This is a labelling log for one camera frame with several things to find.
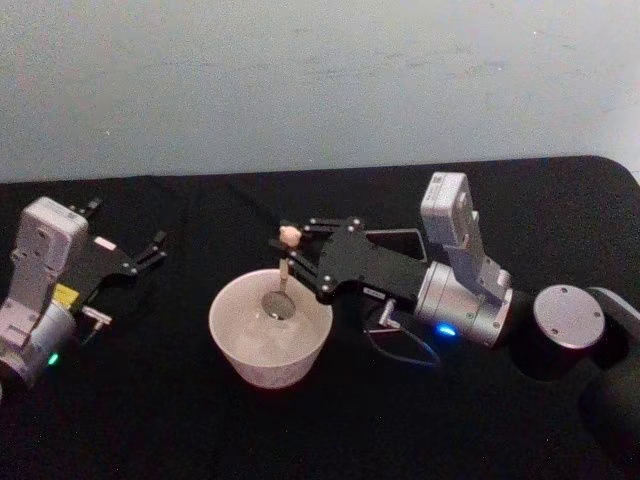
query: sticker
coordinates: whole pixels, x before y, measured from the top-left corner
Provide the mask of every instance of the sticker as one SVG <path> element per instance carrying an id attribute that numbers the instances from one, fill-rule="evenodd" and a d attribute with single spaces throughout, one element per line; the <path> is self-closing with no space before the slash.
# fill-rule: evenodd
<path id="1" fill-rule="evenodd" d="M 116 249 L 116 244 L 115 243 L 111 243 L 106 238 L 96 237 L 96 238 L 93 239 L 93 241 L 96 242 L 101 247 L 106 248 L 107 250 L 115 250 Z"/>
<path id="2" fill-rule="evenodd" d="M 362 289 L 362 293 L 370 295 L 374 298 L 379 298 L 380 300 L 384 300 L 386 298 L 386 295 L 384 293 L 378 292 L 376 290 L 371 290 L 370 288 L 367 288 L 367 287 L 364 287 Z"/>
<path id="3" fill-rule="evenodd" d="M 61 283 L 56 284 L 56 288 L 53 291 L 53 299 L 67 310 L 71 308 L 71 305 L 79 295 L 78 292 Z"/>

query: white bowl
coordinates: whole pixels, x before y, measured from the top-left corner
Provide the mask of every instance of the white bowl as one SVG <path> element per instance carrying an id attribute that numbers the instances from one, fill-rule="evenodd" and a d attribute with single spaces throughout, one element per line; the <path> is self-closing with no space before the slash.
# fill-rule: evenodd
<path id="1" fill-rule="evenodd" d="M 280 288 L 277 269 L 257 270 L 236 278 L 216 296 L 209 310 L 209 330 L 224 356 L 247 382 L 283 388 L 311 369 L 333 322 L 330 306 L 289 277 L 286 293 L 296 306 L 287 320 L 271 318 L 262 297 Z"/>

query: white wall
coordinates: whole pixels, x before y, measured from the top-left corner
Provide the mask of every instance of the white wall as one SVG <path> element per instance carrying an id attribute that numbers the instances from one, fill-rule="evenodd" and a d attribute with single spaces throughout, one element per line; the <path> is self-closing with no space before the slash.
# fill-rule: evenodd
<path id="1" fill-rule="evenodd" d="M 0 180 L 600 154 L 635 1 L 0 2 Z"/>

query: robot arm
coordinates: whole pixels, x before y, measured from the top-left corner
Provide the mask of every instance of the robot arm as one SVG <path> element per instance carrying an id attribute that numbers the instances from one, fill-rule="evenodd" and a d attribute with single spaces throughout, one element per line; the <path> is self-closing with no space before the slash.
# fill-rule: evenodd
<path id="1" fill-rule="evenodd" d="M 158 264 L 160 232 L 131 257 L 102 237 L 88 236 L 87 219 L 100 205 L 66 208 L 41 198 L 22 213 L 9 295 L 0 309 L 0 379 L 31 388 L 56 354 L 89 319 L 92 338 L 111 317 L 88 304 L 100 289 L 134 281 Z"/>
<path id="2" fill-rule="evenodd" d="M 421 214 L 429 239 L 444 246 L 451 266 L 426 265 L 374 244 L 356 217 L 310 219 L 301 227 L 299 248 L 271 243 L 322 303 L 331 303 L 344 290 L 357 290 L 386 302 L 389 314 L 403 310 L 423 323 L 445 325 L 473 342 L 496 346 L 508 320 L 511 277 L 484 253 L 466 176 L 434 174 Z M 318 240 L 321 250 L 314 255 Z"/>

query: small object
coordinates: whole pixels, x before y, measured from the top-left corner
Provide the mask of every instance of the small object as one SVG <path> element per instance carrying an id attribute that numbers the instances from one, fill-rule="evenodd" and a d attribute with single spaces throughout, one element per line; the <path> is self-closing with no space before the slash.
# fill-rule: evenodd
<path id="1" fill-rule="evenodd" d="M 100 245 L 103 248 L 106 248 L 107 250 L 115 250 L 117 245 L 113 242 L 110 242 L 109 240 L 107 240 L 106 238 L 102 238 L 102 237 L 95 237 L 93 239 L 94 243 L 97 243 L 98 245 Z"/>
<path id="2" fill-rule="evenodd" d="M 100 330 L 103 325 L 111 325 L 111 321 L 113 320 L 109 315 L 106 315 L 95 308 L 88 307 L 87 305 L 83 305 L 80 311 L 85 316 L 96 321 L 96 326 L 94 327 L 96 330 Z"/>
<path id="3" fill-rule="evenodd" d="M 436 332 L 445 337 L 455 337 L 458 333 L 456 329 L 446 323 L 441 323 L 436 327 Z"/>
<path id="4" fill-rule="evenodd" d="M 166 238 L 167 238 L 167 232 L 163 230 L 159 230 L 158 232 L 156 232 L 155 236 L 153 237 L 153 243 L 155 245 L 162 245 L 166 240 Z"/>
<path id="5" fill-rule="evenodd" d="M 96 210 L 100 208 L 100 205 L 102 205 L 102 199 L 98 197 L 94 197 L 84 207 L 80 207 L 78 209 L 76 206 L 71 205 L 69 209 L 73 211 L 78 211 L 80 216 L 89 220 L 96 213 Z"/>
<path id="6" fill-rule="evenodd" d="M 296 227 L 283 226 L 280 227 L 280 241 L 289 248 L 296 248 L 300 244 L 302 232 Z"/>
<path id="7" fill-rule="evenodd" d="M 56 363 L 58 363 L 59 358 L 60 358 L 60 355 L 58 355 L 57 353 L 54 353 L 49 357 L 49 360 L 47 361 L 47 365 L 49 366 L 55 365 Z"/>
<path id="8" fill-rule="evenodd" d="M 384 305 L 384 310 L 382 310 L 382 314 L 380 315 L 380 319 L 378 320 L 378 325 L 385 328 L 400 328 L 400 324 L 395 320 L 391 319 L 391 314 L 396 307 L 396 301 L 394 299 L 387 300 L 387 303 Z"/>

